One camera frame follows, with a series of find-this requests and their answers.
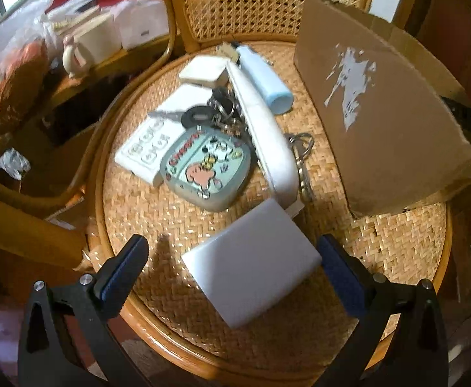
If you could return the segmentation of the white square charger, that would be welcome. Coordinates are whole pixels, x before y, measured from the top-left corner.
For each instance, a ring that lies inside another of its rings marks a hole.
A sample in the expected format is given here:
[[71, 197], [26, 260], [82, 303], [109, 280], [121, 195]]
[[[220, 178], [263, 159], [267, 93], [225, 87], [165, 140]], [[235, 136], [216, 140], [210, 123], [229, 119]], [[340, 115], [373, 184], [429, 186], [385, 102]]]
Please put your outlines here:
[[228, 84], [228, 59], [213, 55], [195, 56], [179, 73], [182, 83], [214, 89]]

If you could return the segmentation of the key bunch with black fob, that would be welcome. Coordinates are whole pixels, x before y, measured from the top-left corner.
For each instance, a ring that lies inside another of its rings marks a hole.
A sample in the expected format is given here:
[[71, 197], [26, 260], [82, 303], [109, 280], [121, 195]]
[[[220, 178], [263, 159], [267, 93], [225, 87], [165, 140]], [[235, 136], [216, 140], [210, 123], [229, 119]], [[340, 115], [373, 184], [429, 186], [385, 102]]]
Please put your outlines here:
[[148, 116], [180, 123], [185, 129], [205, 126], [246, 139], [250, 137], [249, 127], [242, 119], [240, 107], [233, 89], [218, 86], [213, 89], [213, 95], [206, 104], [192, 106], [185, 112], [154, 110], [149, 112]]

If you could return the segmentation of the white tissue box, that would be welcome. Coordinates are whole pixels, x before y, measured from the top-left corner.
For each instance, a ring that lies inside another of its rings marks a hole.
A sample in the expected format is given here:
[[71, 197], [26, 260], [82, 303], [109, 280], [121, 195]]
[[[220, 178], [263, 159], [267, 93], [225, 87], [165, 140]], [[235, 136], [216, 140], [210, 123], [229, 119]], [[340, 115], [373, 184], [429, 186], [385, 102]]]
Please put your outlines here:
[[144, 45], [169, 32], [163, 0], [122, 0], [110, 9], [124, 50]]

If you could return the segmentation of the brown cardboard box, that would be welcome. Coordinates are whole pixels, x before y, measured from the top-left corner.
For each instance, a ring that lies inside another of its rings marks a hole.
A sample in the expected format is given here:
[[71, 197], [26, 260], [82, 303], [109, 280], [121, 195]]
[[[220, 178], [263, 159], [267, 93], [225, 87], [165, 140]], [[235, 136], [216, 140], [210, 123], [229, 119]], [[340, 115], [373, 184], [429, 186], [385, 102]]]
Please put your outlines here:
[[330, 143], [350, 212], [400, 213], [471, 184], [464, 88], [409, 33], [329, 0], [304, 0], [294, 63]]

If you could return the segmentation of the long white remote control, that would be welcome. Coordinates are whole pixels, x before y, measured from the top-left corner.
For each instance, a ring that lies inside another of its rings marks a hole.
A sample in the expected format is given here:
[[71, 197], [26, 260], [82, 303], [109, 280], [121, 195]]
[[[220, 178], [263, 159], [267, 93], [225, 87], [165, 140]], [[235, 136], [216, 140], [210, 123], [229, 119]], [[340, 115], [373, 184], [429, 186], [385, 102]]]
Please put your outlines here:
[[227, 71], [271, 195], [287, 209], [298, 199], [299, 178], [293, 153], [273, 113], [245, 74], [231, 60]]

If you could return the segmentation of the white mug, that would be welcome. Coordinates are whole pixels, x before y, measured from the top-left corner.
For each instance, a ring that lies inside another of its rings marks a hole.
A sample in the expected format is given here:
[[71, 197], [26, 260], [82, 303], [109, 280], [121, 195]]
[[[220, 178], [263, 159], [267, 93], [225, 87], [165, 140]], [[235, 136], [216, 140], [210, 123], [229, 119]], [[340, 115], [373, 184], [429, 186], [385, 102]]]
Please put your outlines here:
[[71, 78], [79, 77], [119, 50], [121, 38], [115, 28], [114, 16], [100, 14], [64, 38], [63, 67]]

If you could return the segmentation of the cartoon cheers tin case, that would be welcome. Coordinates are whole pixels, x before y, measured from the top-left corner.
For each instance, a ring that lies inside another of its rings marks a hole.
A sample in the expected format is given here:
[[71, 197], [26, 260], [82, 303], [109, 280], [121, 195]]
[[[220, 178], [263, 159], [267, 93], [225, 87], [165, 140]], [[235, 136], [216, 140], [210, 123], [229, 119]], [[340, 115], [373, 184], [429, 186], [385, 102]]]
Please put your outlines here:
[[207, 126], [188, 128], [160, 164], [166, 186], [208, 212], [234, 203], [252, 168], [252, 151], [243, 140]]

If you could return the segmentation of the white air conditioner remote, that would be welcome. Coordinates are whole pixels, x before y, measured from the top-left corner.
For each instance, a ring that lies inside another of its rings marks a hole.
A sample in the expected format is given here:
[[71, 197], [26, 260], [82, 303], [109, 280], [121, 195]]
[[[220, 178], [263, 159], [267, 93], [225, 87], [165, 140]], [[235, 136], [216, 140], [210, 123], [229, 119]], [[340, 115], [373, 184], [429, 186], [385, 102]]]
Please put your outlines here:
[[117, 149], [115, 162], [153, 187], [163, 182], [160, 163], [170, 146], [185, 133], [181, 115], [206, 105], [213, 90], [182, 84], [155, 110], [150, 111], [131, 136]]

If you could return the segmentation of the light blue bottle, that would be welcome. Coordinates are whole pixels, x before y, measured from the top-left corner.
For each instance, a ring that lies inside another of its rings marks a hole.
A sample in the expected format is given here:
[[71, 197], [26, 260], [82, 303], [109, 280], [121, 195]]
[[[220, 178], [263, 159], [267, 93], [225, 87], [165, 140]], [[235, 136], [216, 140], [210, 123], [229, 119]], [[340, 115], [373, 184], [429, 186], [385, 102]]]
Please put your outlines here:
[[274, 115], [286, 114], [292, 109], [294, 96], [272, 66], [248, 45], [231, 44], [237, 52], [238, 64], [256, 91]]

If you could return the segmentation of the beige NFC smart card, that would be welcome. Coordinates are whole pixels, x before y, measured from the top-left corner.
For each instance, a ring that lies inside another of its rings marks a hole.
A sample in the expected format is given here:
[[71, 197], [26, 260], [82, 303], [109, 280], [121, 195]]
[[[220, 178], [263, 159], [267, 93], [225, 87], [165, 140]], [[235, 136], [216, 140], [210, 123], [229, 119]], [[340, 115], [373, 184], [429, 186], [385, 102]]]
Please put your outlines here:
[[237, 50], [228, 42], [223, 42], [221, 43], [217, 48], [216, 48], [216, 53], [217, 56], [229, 59], [231, 62], [237, 64], [239, 60], [239, 53], [237, 53]]

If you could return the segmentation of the wooden side table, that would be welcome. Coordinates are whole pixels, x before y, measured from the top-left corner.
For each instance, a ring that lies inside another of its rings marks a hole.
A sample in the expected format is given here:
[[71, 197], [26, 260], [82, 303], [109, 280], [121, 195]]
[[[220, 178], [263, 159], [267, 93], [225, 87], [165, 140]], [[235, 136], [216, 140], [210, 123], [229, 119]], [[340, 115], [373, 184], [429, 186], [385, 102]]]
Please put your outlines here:
[[101, 80], [140, 74], [164, 54], [169, 38], [169, 35], [164, 35], [129, 51], [121, 49], [106, 61], [92, 67], [83, 78], [73, 79], [63, 73], [48, 74], [28, 122], [36, 122], [49, 115], [55, 108]]

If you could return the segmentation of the clear plastic bag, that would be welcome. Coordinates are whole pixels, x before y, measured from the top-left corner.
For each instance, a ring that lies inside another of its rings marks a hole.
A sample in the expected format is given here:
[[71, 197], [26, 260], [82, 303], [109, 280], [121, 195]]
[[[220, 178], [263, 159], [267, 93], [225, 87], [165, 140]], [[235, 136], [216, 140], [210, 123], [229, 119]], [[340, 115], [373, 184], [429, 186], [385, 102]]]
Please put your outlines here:
[[5, 59], [14, 50], [22, 50], [27, 44], [41, 38], [46, 43], [49, 61], [63, 50], [60, 38], [46, 15], [54, 0], [36, 0], [15, 11], [0, 23], [0, 70]]

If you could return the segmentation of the white rectangular power bank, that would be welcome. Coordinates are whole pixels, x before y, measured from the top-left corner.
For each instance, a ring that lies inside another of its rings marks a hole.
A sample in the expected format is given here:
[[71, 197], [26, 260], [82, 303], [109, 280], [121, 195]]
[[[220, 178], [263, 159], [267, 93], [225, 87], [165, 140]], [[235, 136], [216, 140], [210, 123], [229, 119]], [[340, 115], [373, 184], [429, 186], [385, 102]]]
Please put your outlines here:
[[266, 312], [321, 265], [321, 255], [269, 198], [181, 256], [230, 329]]

